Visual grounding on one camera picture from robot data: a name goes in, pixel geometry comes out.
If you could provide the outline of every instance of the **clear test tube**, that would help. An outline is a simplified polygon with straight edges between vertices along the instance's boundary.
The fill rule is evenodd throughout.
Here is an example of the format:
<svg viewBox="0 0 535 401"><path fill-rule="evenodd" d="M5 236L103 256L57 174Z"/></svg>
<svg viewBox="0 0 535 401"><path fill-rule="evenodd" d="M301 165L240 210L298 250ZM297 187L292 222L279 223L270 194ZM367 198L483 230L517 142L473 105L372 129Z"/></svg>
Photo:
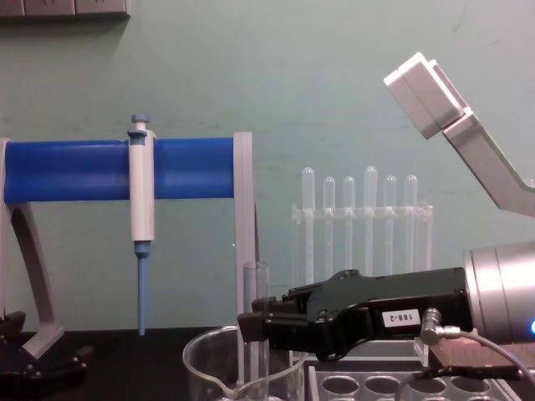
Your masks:
<svg viewBox="0 0 535 401"><path fill-rule="evenodd" d="M316 209L316 190L314 170L307 167L303 170L303 213L305 230L305 284L314 281L314 211Z"/></svg>
<svg viewBox="0 0 535 401"><path fill-rule="evenodd" d="M336 207L336 181L333 177L324 179L324 213L325 213L325 278L333 275L333 219Z"/></svg>
<svg viewBox="0 0 535 401"><path fill-rule="evenodd" d="M397 196L397 179L387 175L383 184L383 204L387 208L385 218L385 275L394 272L394 207Z"/></svg>
<svg viewBox="0 0 535 401"><path fill-rule="evenodd" d="M364 173L364 208L365 239L364 239L364 275L374 275L374 208L377 201L377 169L372 165Z"/></svg>
<svg viewBox="0 0 535 401"><path fill-rule="evenodd" d="M342 207L345 209L345 270L353 268L353 209L355 200L354 178L347 176L343 183L344 201Z"/></svg>
<svg viewBox="0 0 535 401"><path fill-rule="evenodd" d="M405 221L405 272L415 270L415 208L418 203L418 179L415 175L405 177L404 206L407 208Z"/></svg>
<svg viewBox="0 0 535 401"><path fill-rule="evenodd" d="M244 312L252 312L252 302L269 295L268 266L260 261L251 261L243 268L243 275L243 310ZM245 354L249 359L249 369L245 377L246 383L269 375L269 341L246 344ZM268 383L255 385L247 392L247 399L252 401L267 400Z"/></svg>

